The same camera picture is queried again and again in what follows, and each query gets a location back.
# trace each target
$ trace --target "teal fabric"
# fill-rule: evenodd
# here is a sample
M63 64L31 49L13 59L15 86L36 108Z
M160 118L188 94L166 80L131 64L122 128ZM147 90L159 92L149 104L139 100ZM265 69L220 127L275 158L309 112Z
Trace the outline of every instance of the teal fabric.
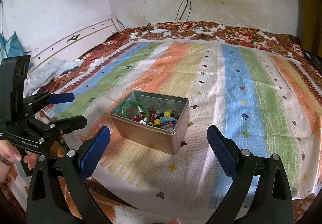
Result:
M0 62L4 58L16 57L24 55L22 45L14 31L12 36L6 40L0 33Z

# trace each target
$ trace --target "green snowflake pattern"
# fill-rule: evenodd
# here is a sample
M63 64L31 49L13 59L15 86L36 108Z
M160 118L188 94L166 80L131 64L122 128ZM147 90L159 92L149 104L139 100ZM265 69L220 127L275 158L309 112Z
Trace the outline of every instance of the green snowflake pattern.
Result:
M243 131L243 136L249 138L251 136L251 133L249 131Z

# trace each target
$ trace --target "white wooden headboard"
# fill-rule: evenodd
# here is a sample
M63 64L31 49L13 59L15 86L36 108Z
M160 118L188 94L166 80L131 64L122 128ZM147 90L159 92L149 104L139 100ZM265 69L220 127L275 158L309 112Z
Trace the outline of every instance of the white wooden headboard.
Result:
M110 15L108 19L79 30L34 55L30 60L33 66L29 73L44 66L52 57L75 60L94 46L103 43L118 30L120 27L116 19Z

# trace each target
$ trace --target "metal tin box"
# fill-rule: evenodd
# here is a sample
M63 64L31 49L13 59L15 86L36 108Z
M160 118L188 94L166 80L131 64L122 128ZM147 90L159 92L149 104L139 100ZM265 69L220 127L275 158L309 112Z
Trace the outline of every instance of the metal tin box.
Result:
M172 131L123 118L122 105L130 100L140 102L147 109L153 108L156 114L169 111L180 118ZM133 118L140 111L142 110L138 106L128 105L126 114L128 118ZM169 154L176 154L189 124L189 100L186 97L132 91L111 111L111 117L122 137Z

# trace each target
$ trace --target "blue textured pad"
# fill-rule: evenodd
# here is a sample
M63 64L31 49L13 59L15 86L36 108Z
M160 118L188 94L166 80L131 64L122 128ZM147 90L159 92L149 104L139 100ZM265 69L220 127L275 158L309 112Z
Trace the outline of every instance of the blue textured pad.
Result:
M84 181L87 177L93 175L100 158L103 155L110 140L109 128L102 126L93 138L92 144L84 153L81 161L79 162L79 177Z
M224 136L220 133L217 128L210 126L207 130L207 140L215 153L223 171L226 176L231 177L233 180L237 178L238 172L236 169L237 159L229 150L228 146L225 143L225 140L230 142L233 140L225 139Z
M72 102L74 101L75 96L73 93L64 93L64 94L52 94L50 97L47 99L47 102L49 104L58 104L58 103L66 103L66 102Z

